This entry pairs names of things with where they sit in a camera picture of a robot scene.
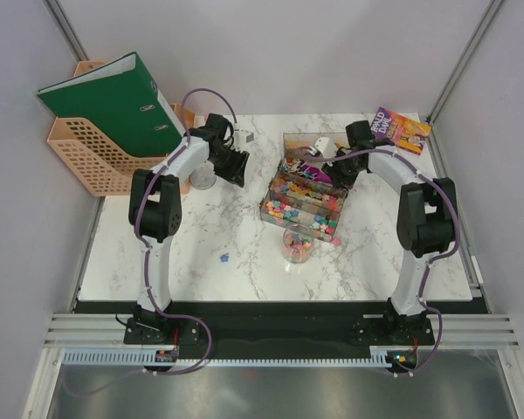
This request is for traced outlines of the clear bin lollipops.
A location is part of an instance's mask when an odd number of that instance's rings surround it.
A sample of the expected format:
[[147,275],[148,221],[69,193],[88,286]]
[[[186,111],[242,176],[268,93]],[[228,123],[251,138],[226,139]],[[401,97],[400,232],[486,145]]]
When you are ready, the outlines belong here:
[[296,158],[286,157],[281,160],[279,170],[289,175],[296,175],[300,178],[331,185],[331,178],[320,168],[308,164]]

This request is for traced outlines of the clear bin translucent star candies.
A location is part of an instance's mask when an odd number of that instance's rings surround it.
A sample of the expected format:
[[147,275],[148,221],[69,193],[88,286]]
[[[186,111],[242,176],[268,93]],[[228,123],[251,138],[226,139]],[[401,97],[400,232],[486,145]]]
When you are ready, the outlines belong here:
[[296,176],[275,177],[269,187],[270,197],[284,202],[287,198],[327,210],[340,211],[348,192],[330,185]]

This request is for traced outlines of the clear bin opaque star candies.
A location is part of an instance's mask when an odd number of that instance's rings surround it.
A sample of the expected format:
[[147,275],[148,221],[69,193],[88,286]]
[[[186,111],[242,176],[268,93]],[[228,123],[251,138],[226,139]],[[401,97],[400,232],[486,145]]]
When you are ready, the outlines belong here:
[[301,225],[307,228],[315,239],[331,242],[337,230],[340,213],[316,206],[302,209],[278,200],[266,198],[259,206],[260,218],[282,228]]

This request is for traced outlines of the magenta plastic scoop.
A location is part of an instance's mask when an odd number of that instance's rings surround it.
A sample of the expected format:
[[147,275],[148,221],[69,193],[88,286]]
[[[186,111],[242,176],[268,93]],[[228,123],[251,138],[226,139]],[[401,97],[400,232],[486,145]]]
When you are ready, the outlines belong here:
[[305,161],[299,162],[294,171],[297,176],[307,179],[309,181],[313,182],[319,182],[331,185],[332,180],[321,168],[315,167],[313,165],[308,164]]

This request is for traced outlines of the clear bin popsicle candies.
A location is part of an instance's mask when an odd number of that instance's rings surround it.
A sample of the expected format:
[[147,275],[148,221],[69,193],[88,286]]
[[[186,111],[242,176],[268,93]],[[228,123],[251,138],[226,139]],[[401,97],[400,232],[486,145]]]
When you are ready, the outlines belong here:
[[283,143],[285,150],[295,148],[310,148],[313,155],[318,155],[318,151],[314,148],[315,141],[321,137],[326,136],[332,139],[337,146],[337,151],[340,148],[348,148],[348,139],[345,133],[289,133],[283,134]]

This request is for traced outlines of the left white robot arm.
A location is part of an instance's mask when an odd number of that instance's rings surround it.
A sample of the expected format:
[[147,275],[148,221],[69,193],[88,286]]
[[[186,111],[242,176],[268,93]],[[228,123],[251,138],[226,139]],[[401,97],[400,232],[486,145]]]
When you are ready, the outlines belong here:
[[144,333],[155,343],[167,342],[175,330],[165,310],[171,303],[170,247],[183,220],[181,184],[208,161],[216,176],[244,187],[249,153],[231,146],[227,134],[233,133],[229,120],[211,113],[204,125],[192,128],[165,160],[149,170],[137,169],[133,174],[128,220],[144,244],[144,287],[133,319],[144,326]]

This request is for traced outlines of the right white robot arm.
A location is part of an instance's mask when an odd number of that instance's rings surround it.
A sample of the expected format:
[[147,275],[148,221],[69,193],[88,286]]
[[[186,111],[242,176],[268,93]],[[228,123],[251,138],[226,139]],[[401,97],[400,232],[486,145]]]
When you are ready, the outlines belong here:
[[378,140],[365,120],[346,126],[347,148],[327,137],[315,142],[315,155],[325,161],[322,170],[337,188],[355,184],[367,172],[381,177],[398,193],[396,235],[403,263],[390,297],[392,316],[382,325],[384,337],[403,343],[414,333],[410,317],[427,310],[424,296],[431,265],[458,250],[460,230],[456,186],[449,177],[429,178],[400,155],[391,141]]

